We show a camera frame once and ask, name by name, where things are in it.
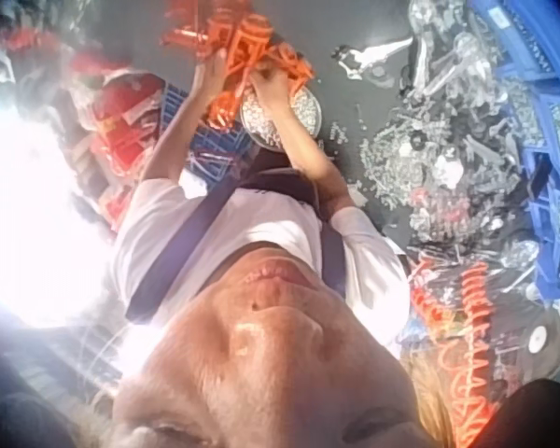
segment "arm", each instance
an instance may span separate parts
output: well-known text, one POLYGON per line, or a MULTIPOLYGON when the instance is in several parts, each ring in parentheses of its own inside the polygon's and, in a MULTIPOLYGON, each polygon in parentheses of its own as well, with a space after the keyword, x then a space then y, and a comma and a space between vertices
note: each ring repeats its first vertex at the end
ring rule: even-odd
POLYGON ((322 213, 333 217, 345 207, 355 206, 343 176, 296 117, 288 98, 287 75, 272 69, 251 76, 259 102, 272 118, 293 168, 315 182, 322 213))
POLYGON ((189 154, 189 144, 199 120, 209 104, 222 91, 225 79, 226 51, 221 50, 197 66, 189 98, 182 104, 172 123, 158 141, 141 180, 170 179, 178 183, 189 154))

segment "orange spring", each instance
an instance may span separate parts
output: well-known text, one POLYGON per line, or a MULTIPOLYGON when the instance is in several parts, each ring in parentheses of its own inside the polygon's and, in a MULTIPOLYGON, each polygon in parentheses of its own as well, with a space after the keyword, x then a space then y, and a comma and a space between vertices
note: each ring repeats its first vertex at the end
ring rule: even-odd
POLYGON ((494 304, 487 299, 485 290, 487 269, 485 263, 477 263, 462 274, 462 302, 467 315, 464 324, 467 343, 465 363, 450 367, 445 361, 458 341, 446 343, 440 349, 440 366, 453 374, 450 392, 456 446, 459 448, 470 446, 494 412, 485 397, 490 374, 487 332, 491 324, 488 319, 494 310, 494 304))

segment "orange toy piece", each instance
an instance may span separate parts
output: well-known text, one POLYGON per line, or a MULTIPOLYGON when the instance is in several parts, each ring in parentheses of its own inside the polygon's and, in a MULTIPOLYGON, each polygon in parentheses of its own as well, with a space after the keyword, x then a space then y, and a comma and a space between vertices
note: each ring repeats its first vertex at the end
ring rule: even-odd
POLYGON ((232 127, 249 85, 251 70, 264 57, 273 59, 288 73, 290 96, 294 96, 314 77, 312 66, 288 43, 271 46, 273 28, 265 16, 252 12, 250 0, 209 0, 203 10, 211 11, 200 21, 197 0, 172 0, 168 15, 181 24, 165 34, 163 45, 178 45, 194 50, 198 60, 214 51, 227 49, 224 92, 210 105, 207 123, 219 130, 232 127))

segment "metal bowl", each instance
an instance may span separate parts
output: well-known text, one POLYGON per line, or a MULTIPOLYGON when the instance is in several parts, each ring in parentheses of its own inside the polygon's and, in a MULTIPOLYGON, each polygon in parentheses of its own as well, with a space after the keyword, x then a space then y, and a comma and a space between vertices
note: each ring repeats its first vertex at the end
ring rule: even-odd
MULTIPOLYGON (((317 136, 319 135, 319 131, 321 130, 321 120, 322 120, 321 105, 317 101, 317 98, 315 98, 315 95, 313 95, 309 89, 307 89, 306 87, 303 87, 302 89, 307 94, 307 96, 309 98, 313 99, 314 104, 315 104, 315 111, 316 111, 316 113, 315 113, 315 129, 314 129, 314 133, 312 133, 311 136, 313 138, 317 138, 317 136)), ((249 136, 255 141, 255 143, 257 143, 261 147, 265 147, 265 148, 269 149, 270 151, 284 152, 284 150, 280 147, 268 145, 268 143, 258 133, 251 132, 251 130, 245 124, 244 110, 243 110, 244 104, 245 103, 243 103, 241 105, 240 118, 241 118, 241 122, 243 123, 243 127, 248 132, 249 136)))

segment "lips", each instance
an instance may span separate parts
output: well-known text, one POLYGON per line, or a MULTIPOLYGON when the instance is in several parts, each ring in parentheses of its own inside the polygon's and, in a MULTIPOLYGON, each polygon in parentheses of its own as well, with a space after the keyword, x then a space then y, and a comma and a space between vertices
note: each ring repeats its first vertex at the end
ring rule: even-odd
POLYGON ((245 277, 244 283, 251 284, 274 279, 280 279, 300 287, 314 288, 313 284, 297 265, 288 259, 268 259, 264 261, 256 270, 245 277))

